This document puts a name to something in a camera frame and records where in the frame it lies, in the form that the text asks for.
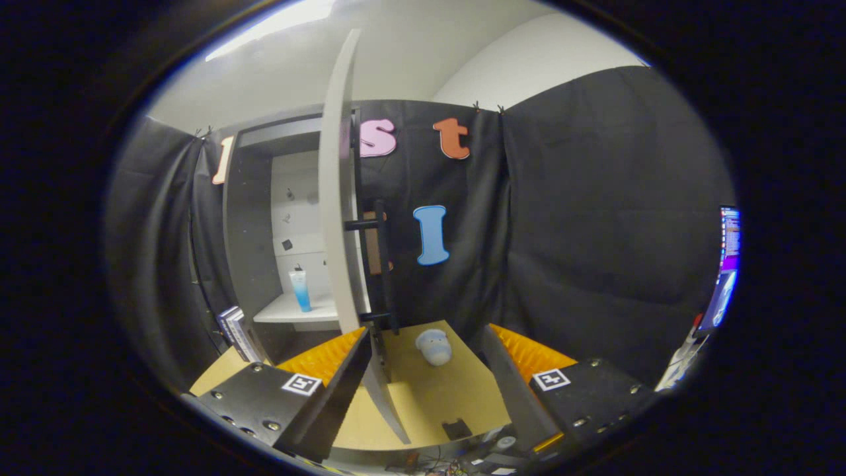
white shelf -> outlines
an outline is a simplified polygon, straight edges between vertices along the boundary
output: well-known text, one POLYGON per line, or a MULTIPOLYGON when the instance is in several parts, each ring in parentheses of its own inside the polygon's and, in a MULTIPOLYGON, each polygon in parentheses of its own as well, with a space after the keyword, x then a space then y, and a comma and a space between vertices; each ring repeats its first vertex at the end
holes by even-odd
POLYGON ((297 296, 286 292, 261 309, 253 320, 259 323, 320 323, 338 321, 338 310, 332 296, 311 296, 311 311, 299 310, 297 296))

white wall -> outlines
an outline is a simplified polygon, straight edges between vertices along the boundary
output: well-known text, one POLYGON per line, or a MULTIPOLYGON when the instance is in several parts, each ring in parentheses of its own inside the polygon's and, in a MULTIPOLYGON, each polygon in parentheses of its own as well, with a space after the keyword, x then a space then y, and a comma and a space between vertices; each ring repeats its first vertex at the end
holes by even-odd
POLYGON ((483 48, 432 101, 508 108, 575 78, 627 65, 640 65, 640 60, 621 44, 576 18, 548 14, 483 48))

monitor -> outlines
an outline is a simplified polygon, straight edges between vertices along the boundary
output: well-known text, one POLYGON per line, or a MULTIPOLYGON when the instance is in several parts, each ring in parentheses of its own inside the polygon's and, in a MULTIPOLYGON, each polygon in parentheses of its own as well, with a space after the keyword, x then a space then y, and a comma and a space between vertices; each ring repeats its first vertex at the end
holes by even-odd
POLYGON ((705 335, 722 323, 726 307, 731 299, 737 280, 740 250, 740 214, 737 208, 720 209, 722 247, 720 250, 720 272, 711 302, 702 316, 695 336, 705 335))

black bracket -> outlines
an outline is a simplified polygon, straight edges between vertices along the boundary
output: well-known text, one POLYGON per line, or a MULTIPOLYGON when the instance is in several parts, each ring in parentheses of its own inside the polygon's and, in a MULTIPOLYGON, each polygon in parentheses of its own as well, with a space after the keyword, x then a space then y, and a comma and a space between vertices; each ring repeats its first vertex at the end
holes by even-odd
POLYGON ((363 313, 359 318, 363 322, 376 322, 382 319, 390 319, 391 330, 394 335, 399 335, 399 321, 393 307, 393 288, 391 286, 391 269, 387 259, 387 222, 385 221, 385 202, 381 199, 374 201, 376 219, 352 220, 343 222, 343 228, 347 231, 359 231, 377 229, 379 237, 380 268, 382 269, 382 291, 385 299, 385 313, 363 313))

pink letter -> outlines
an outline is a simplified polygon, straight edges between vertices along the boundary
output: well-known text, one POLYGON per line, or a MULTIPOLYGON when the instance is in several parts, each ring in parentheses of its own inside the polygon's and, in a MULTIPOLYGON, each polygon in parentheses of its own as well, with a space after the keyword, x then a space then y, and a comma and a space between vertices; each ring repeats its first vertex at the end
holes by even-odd
POLYGON ((393 123, 387 119, 368 120, 361 124, 361 157, 388 155, 397 148, 397 140, 389 134, 393 123))

